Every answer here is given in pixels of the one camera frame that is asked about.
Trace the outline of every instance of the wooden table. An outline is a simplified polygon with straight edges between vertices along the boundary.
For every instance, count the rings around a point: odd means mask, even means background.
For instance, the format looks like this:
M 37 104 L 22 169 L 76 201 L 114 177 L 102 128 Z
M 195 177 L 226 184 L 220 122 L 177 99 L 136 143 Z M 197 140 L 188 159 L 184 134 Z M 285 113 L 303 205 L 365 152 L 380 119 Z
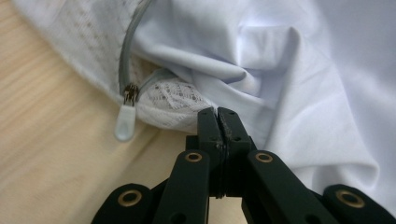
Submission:
M 1 1 L 0 223 L 90 223 L 116 187 L 168 177 L 186 134 L 138 122 L 120 143 L 118 110 Z M 209 223 L 246 223 L 240 200 L 211 200 Z

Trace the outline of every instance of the gray zipper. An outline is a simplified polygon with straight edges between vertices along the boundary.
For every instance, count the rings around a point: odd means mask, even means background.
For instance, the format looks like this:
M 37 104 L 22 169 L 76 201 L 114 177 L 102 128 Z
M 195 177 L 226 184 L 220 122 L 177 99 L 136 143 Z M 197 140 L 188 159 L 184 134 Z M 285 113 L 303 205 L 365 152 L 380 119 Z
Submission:
M 120 54 L 120 64 L 119 64 L 119 83 L 120 83 L 120 95 L 124 95 L 125 88 L 133 84 L 129 76 L 129 58 L 131 57 L 131 44 L 132 38 L 134 37 L 134 32 L 136 31 L 137 25 L 142 20 L 151 0 L 142 0 L 134 11 L 131 23 L 128 26 L 124 41 L 122 43 L 122 49 Z

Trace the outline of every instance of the white zipper tab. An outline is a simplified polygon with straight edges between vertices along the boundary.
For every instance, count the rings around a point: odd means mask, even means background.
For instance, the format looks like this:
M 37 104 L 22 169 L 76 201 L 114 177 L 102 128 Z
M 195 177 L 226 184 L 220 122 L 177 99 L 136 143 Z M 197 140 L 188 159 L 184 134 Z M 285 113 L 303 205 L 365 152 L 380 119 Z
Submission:
M 130 140 L 134 136 L 134 124 L 136 121 L 136 108 L 134 107 L 138 88 L 131 83 L 125 87 L 124 103 L 117 117 L 114 135 L 122 142 Z

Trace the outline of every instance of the white mesh fabric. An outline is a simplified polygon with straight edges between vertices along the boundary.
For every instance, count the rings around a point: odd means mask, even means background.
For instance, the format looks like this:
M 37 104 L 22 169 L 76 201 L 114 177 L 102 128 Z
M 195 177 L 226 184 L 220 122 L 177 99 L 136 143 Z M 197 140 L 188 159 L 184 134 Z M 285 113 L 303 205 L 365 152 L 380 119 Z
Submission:
M 14 0 L 17 8 L 83 77 L 120 101 L 122 41 L 137 0 Z
M 137 116 L 164 129 L 196 132 L 197 112 L 209 107 L 203 96 L 179 78 L 158 81 L 140 96 Z
M 14 0 L 21 13 L 63 58 L 119 104 L 122 42 L 140 0 Z M 131 57 L 131 80 L 140 84 L 158 66 Z M 208 107 L 194 86 L 161 81 L 142 92 L 137 116 L 165 129 L 194 132 L 196 112 Z

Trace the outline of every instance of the white fabric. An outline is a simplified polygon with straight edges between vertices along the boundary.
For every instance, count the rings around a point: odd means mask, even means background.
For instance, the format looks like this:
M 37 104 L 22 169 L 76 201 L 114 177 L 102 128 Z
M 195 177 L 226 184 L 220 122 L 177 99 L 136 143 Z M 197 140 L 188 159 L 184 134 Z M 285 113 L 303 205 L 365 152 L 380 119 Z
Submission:
M 80 74 L 112 99 L 122 104 L 119 94 L 119 63 L 122 42 L 140 0 L 14 0 L 17 8 L 48 39 Z M 131 80 L 140 84 L 158 66 L 131 57 Z M 166 80 L 158 85 L 169 85 Z M 142 92 L 137 116 L 160 128 L 193 133 L 196 114 L 209 107 L 191 84 L 174 82 L 175 89 Z
M 120 48 L 137 1 L 14 2 L 120 101 Z M 395 11 L 386 0 L 153 0 L 133 51 L 235 110 L 309 188 L 344 183 L 396 216 Z

